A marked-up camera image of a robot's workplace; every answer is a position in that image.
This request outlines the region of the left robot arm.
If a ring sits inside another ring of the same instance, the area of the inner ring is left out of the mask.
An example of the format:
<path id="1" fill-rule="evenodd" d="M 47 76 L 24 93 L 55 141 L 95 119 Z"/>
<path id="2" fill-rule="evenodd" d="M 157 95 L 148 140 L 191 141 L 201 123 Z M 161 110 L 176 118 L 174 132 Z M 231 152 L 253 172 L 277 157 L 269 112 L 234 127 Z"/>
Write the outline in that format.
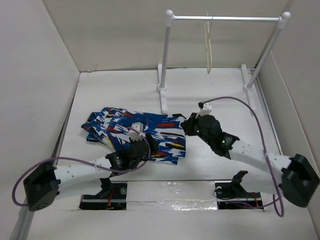
<path id="1" fill-rule="evenodd" d="M 96 179 L 103 181 L 95 184 L 95 194 L 107 198 L 112 191 L 111 177 L 138 170 L 158 149 L 159 143 L 146 133 L 128 147 L 94 161 L 70 158 L 73 164 L 55 166 L 53 160 L 44 160 L 26 172 L 23 180 L 26 205 L 31 212 L 42 210 L 57 197 L 63 197 L 65 189 Z"/>

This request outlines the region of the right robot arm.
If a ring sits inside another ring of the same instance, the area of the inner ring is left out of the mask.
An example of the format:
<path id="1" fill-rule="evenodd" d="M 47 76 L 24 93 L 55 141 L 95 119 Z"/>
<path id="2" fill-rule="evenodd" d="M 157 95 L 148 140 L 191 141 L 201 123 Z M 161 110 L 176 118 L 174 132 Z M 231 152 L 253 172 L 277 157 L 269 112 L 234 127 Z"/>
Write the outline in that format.
<path id="1" fill-rule="evenodd" d="M 320 184 L 318 174 L 305 156 L 276 155 L 253 148 L 239 137 L 224 132 L 212 115 L 193 113 L 181 126 L 186 135 L 198 136 L 216 155 L 269 174 L 269 177 L 255 177 L 247 170 L 239 171 L 231 184 L 231 191 L 237 197 L 248 192 L 280 193 L 290 203 L 305 208 Z"/>

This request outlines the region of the beige clothes hanger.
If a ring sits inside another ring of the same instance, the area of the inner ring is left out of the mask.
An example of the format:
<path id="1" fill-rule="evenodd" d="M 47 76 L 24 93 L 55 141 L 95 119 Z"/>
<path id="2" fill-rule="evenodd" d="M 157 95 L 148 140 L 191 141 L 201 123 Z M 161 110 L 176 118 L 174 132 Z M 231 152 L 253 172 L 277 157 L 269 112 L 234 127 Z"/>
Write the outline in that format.
<path id="1" fill-rule="evenodd" d="M 213 17 L 210 21 L 204 23 L 204 46 L 205 46 L 205 59 L 206 59 L 206 72 L 209 75 L 213 66 L 212 46 L 211 46 L 211 29 L 213 25 Z"/>

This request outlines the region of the blue patterned trousers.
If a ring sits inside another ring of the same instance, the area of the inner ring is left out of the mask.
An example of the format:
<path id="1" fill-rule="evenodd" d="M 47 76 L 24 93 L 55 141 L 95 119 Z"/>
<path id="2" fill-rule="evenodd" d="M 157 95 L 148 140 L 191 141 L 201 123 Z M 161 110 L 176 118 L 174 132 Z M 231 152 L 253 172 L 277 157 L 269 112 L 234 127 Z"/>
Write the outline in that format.
<path id="1" fill-rule="evenodd" d="M 92 112 L 81 128 L 88 133 L 88 142 L 100 142 L 115 151 L 148 141 L 151 161 L 176 165 L 186 157 L 186 134 L 182 128 L 186 120 L 181 113 L 156 114 L 104 107 Z"/>

